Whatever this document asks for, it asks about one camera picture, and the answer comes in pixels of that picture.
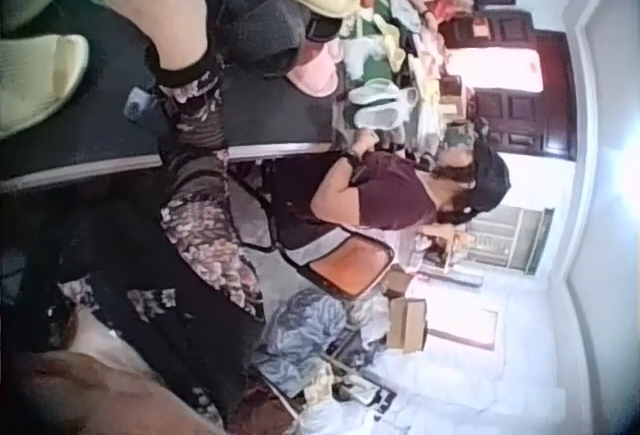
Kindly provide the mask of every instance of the maroon shirt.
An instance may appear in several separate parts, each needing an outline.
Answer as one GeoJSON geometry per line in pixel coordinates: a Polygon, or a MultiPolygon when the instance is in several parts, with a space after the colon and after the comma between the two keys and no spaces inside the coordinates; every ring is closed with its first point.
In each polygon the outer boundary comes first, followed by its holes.
{"type": "Polygon", "coordinates": [[[413,162],[375,152],[365,156],[364,163],[363,181],[356,183],[360,225],[401,230],[435,220],[436,207],[416,175],[413,162]]]}

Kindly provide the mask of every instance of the bright window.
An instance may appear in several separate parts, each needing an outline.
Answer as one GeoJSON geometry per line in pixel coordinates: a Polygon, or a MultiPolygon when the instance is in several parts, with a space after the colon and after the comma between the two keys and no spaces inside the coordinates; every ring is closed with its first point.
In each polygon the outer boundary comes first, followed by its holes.
{"type": "Polygon", "coordinates": [[[457,48],[448,51],[447,72],[468,87],[542,92],[538,52],[527,48],[457,48]]]}
{"type": "Polygon", "coordinates": [[[485,308],[480,295],[416,278],[405,296],[427,301],[427,343],[429,336],[435,336],[485,350],[495,348],[498,313],[485,308]]]}

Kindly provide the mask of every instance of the dark brown door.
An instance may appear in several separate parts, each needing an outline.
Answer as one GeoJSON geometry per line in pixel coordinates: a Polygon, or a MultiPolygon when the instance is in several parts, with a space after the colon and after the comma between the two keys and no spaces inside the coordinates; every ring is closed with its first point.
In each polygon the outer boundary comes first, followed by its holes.
{"type": "Polygon", "coordinates": [[[575,160],[573,75],[566,36],[536,32],[542,93],[476,90],[470,116],[484,117],[491,139],[504,152],[575,160]]]}
{"type": "Polygon", "coordinates": [[[505,152],[575,159],[575,94],[564,33],[533,29],[531,16],[519,10],[487,11],[490,37],[477,37],[472,19],[443,25],[448,48],[533,48],[540,56],[542,93],[476,89],[469,117],[484,117],[495,146],[505,152]]]}
{"type": "Polygon", "coordinates": [[[473,17],[456,18],[440,26],[448,48],[511,47],[535,48],[536,36],[529,12],[488,10],[473,17]],[[487,36],[474,33],[474,23],[486,24],[487,36]]]}

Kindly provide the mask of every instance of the pink slipper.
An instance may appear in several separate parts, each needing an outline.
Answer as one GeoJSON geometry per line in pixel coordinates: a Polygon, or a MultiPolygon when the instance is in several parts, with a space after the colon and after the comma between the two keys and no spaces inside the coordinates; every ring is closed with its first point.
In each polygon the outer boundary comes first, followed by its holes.
{"type": "Polygon", "coordinates": [[[329,56],[333,60],[333,63],[340,63],[344,58],[342,42],[337,37],[330,42],[327,42],[327,50],[329,51],[329,56]]]}
{"type": "Polygon", "coordinates": [[[287,78],[302,93],[311,97],[328,97],[338,88],[336,65],[325,45],[317,57],[297,65],[287,78]]]}

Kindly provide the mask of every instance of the black wristband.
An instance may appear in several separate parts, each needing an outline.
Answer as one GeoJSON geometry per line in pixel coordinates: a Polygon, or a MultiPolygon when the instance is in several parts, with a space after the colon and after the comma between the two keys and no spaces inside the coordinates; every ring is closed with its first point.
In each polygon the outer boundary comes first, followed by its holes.
{"type": "Polygon", "coordinates": [[[343,150],[340,154],[340,158],[346,158],[347,162],[349,162],[349,165],[351,165],[351,168],[354,171],[362,166],[362,158],[360,158],[360,156],[353,150],[343,150]]]}
{"type": "Polygon", "coordinates": [[[145,62],[151,73],[156,77],[158,84],[167,88],[182,87],[199,79],[206,72],[215,72],[218,69],[218,60],[211,42],[208,43],[207,50],[200,57],[200,60],[180,70],[165,70],[162,68],[158,51],[152,44],[148,45],[145,51],[145,62]]]}

